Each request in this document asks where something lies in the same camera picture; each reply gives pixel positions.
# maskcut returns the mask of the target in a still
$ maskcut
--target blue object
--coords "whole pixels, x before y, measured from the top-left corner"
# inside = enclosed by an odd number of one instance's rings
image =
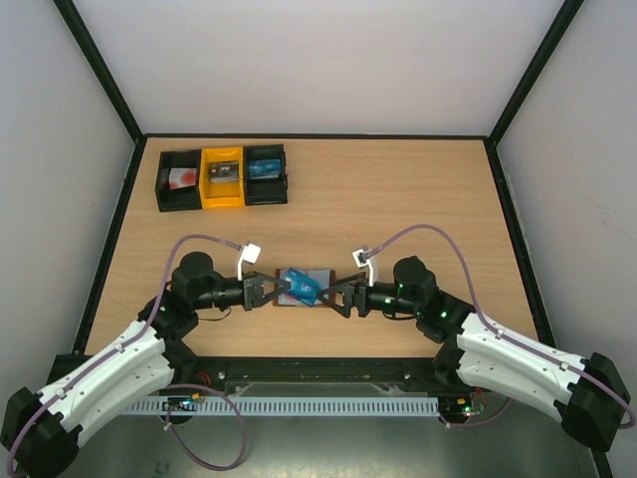
[[[256,159],[248,163],[250,179],[269,179],[281,174],[280,159]]]
[[[317,292],[322,285],[296,269],[288,269],[284,280],[290,283],[290,290],[286,293],[302,304],[312,307],[317,301]]]

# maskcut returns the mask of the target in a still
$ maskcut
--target wooden tabletop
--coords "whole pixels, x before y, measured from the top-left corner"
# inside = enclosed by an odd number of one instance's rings
[[[154,195],[159,153],[206,146],[285,146],[286,205],[160,213]],[[447,231],[469,263],[481,304],[491,317],[536,338],[520,272],[485,148],[475,140],[150,138],[147,142],[87,354],[110,343],[157,293],[168,253],[189,233],[262,246],[254,269],[334,269],[357,272],[351,252],[375,247],[400,229],[430,223]],[[215,268],[234,275],[237,253],[201,240],[183,254],[209,253]],[[458,259],[434,232],[416,231],[377,256],[379,280],[392,281],[393,264],[419,256],[447,292],[469,301]],[[202,318],[219,317],[201,311]],[[272,305],[235,307],[222,322],[200,322],[185,339],[200,356],[224,357],[432,357],[438,345],[412,321],[379,313],[344,319],[329,309]]]

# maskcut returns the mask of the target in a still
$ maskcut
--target black frame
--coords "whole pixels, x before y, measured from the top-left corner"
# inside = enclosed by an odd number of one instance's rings
[[[121,229],[121,224],[126,212],[128,200],[137,175],[146,140],[149,137],[227,137],[227,138],[340,138],[340,139],[465,139],[481,140],[484,143],[487,158],[492,175],[498,190],[498,196],[505,216],[505,221],[511,237],[514,253],[518,261],[523,284],[527,294],[527,300],[531,309],[531,315],[539,340],[549,346],[555,346],[554,337],[550,329],[550,323],[546,315],[537,281],[533,273],[529,251],[524,234],[514,207],[511,192],[503,171],[502,162],[498,156],[498,144],[511,125],[516,114],[522,107],[527,95],[531,91],[535,81],[541,74],[544,66],[549,61],[562,36],[568,29],[584,0],[564,0],[555,16],[550,28],[544,35],[542,42],[533,55],[531,62],[516,89],[509,99],[500,118],[489,136],[483,135],[439,135],[439,134],[188,134],[188,133],[143,133],[139,128],[130,108],[128,107],[117,83],[100,51],[94,42],[89,29],[85,25],[73,0],[53,0],[60,14],[69,26],[78,45],[82,49],[87,61],[93,69],[96,77],[102,84],[106,95],[110,99],[119,118],[130,134],[135,147],[126,174],[126,179],[117,202],[112,223],[106,236],[105,247],[96,271],[96,276],[91,287],[87,305],[82,316],[73,353],[66,356],[58,356],[51,370],[50,380],[57,379],[64,373],[77,367],[85,356],[86,346],[93,326],[98,304],[106,282],[106,276],[110,261],[115,250],[115,245]],[[431,358],[202,358],[201,366],[211,372],[213,380],[215,371],[224,371],[226,379],[241,381],[246,375],[257,375],[264,381],[312,381],[308,375],[329,376],[335,381],[366,381],[366,382],[393,382],[400,384],[410,391],[427,391],[436,396],[466,393],[466,389],[452,390],[442,389],[438,384],[427,379],[426,372],[431,368]],[[606,454],[592,452],[597,472],[601,478],[612,478],[612,472],[608,464]]]

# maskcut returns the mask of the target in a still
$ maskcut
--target white wall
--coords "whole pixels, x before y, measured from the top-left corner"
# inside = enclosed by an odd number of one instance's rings
[[[588,1],[501,143],[558,344],[637,397],[637,2]],[[635,476],[637,430],[609,459]]]
[[[488,134],[561,0],[76,0],[145,132]]]
[[[0,2],[0,106],[4,416],[71,351],[132,142],[51,1]]]

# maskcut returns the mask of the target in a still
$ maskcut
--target white cable tray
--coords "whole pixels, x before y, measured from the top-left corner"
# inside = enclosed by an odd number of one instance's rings
[[[232,398],[245,416],[438,416],[438,399],[429,397],[314,398],[254,397]],[[168,406],[168,397],[149,396],[131,405],[123,415],[159,415]],[[234,415],[221,398],[207,397],[200,404],[185,406],[187,411],[171,414]]]

